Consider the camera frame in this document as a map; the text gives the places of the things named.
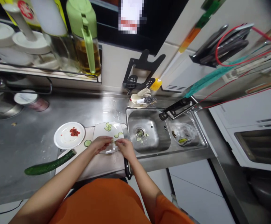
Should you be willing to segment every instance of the oven door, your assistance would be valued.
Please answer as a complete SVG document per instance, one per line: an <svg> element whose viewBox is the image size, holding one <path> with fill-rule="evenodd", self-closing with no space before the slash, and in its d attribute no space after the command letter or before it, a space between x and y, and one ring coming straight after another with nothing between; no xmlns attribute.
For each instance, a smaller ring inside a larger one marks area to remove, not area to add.
<svg viewBox="0 0 271 224"><path fill-rule="evenodd" d="M241 166L271 170L271 124L229 128L227 132Z"/></svg>

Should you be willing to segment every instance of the person's left hand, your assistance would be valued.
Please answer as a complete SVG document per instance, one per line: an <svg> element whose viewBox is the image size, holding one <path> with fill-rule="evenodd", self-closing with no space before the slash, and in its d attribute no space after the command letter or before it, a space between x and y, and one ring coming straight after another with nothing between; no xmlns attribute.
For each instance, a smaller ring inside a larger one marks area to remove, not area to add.
<svg viewBox="0 0 271 224"><path fill-rule="evenodd" d="M92 150L94 155L97 155L111 144L112 139L109 136L99 136L88 146L88 150Z"/></svg>

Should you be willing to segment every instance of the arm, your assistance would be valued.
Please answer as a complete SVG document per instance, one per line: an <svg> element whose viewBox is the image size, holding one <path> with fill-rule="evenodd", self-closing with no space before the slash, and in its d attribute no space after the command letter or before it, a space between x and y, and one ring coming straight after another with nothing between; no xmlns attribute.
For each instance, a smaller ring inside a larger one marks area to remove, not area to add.
<svg viewBox="0 0 271 224"><path fill-rule="evenodd" d="M111 143L111 139L112 137L106 136L95 139L86 150L42 186L9 224L48 223L91 159L104 150Z"/></svg>
<svg viewBox="0 0 271 224"><path fill-rule="evenodd" d="M162 195L162 192L160 191L158 186L153 182L153 180L149 177L147 172L144 170L144 168L136 158L132 143L127 139L119 139L116 142L118 147L120 148L121 153L129 161L134 171L134 176L139 186L150 221L152 223L155 223L154 218L155 218L156 198L159 195Z"/></svg>

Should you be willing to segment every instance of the stainless steel sink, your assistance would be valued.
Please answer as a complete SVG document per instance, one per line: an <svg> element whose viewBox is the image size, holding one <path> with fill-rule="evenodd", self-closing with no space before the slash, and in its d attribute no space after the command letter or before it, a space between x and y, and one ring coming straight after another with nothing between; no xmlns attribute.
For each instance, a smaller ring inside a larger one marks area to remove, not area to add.
<svg viewBox="0 0 271 224"><path fill-rule="evenodd" d="M157 110L134 110L128 117L128 129L134 149L139 153L153 153L167 150L171 138L167 123L159 118Z"/></svg>
<svg viewBox="0 0 271 224"><path fill-rule="evenodd" d="M158 116L162 110L162 108L126 108L128 132L138 158L208 147L205 136L193 114L182 114L178 119L162 121ZM172 134L176 123L187 123L195 128L197 131L195 139L185 146L180 146Z"/></svg>

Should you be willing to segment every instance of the cooking oil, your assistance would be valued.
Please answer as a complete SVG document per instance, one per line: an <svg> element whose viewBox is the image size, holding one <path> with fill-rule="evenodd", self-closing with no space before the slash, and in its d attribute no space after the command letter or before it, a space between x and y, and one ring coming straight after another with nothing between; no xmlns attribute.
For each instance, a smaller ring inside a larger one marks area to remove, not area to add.
<svg viewBox="0 0 271 224"><path fill-rule="evenodd" d="M94 60L95 60L95 73L91 73L90 66L87 57L87 51L85 46L84 39L75 36L75 46L76 46L76 55L80 63L81 71L85 74L99 76L101 74L101 64L100 64L100 55L98 48L97 38L93 39L93 49L94 49Z"/></svg>

